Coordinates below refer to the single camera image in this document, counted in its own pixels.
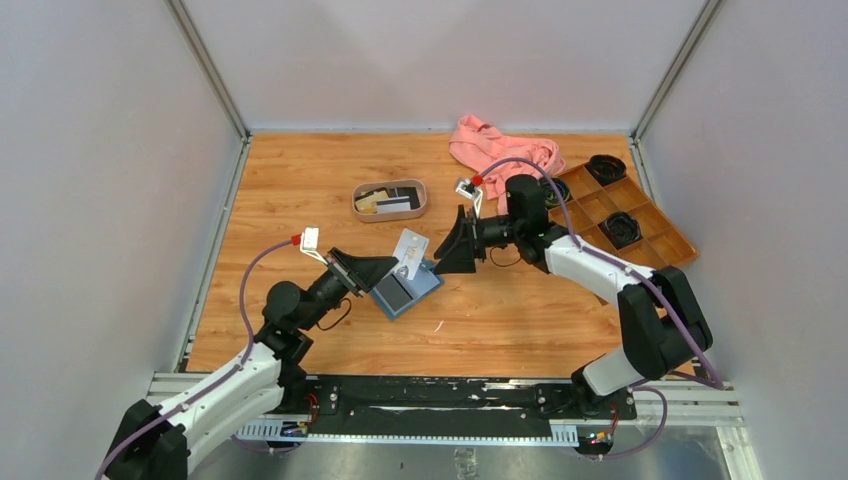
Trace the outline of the teal leather card holder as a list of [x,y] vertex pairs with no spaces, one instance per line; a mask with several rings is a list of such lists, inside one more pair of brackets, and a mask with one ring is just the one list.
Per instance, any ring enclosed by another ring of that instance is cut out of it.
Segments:
[[434,261],[423,260],[412,279],[399,271],[392,272],[369,295],[384,315],[395,321],[444,285],[442,277],[434,272],[435,266]]

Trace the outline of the black credit card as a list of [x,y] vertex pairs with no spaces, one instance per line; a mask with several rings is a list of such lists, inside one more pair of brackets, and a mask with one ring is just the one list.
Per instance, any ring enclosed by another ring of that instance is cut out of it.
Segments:
[[393,312],[402,310],[413,300],[412,295],[406,290],[403,283],[394,275],[384,278],[378,285],[377,291],[384,303]]

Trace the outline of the white silver credit card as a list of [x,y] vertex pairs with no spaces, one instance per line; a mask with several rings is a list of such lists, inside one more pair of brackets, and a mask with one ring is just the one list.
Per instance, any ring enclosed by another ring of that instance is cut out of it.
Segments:
[[393,256],[398,260],[392,273],[404,280],[413,280],[422,263],[429,239],[410,229],[404,229],[396,244]]

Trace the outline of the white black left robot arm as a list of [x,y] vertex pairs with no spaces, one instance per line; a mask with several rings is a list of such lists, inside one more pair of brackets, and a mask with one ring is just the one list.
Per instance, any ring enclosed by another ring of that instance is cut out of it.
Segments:
[[397,265],[393,256],[353,256],[337,248],[321,257],[323,273],[308,287],[274,284],[260,328],[246,346],[192,387],[158,404],[141,399],[124,413],[98,479],[186,479],[249,421],[306,400],[300,363],[313,341],[307,331],[350,294],[369,293]]

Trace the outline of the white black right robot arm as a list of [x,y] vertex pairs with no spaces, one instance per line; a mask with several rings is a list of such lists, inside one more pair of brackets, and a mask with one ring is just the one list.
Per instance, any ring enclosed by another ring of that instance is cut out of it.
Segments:
[[571,280],[616,307],[621,344],[571,376],[568,406],[596,417],[611,396],[642,380],[658,380],[712,346],[713,335],[685,273],[615,257],[551,221],[540,181],[521,174],[506,182],[507,212],[481,218],[460,207],[435,252],[436,273],[473,273],[490,248],[513,245],[521,259]]

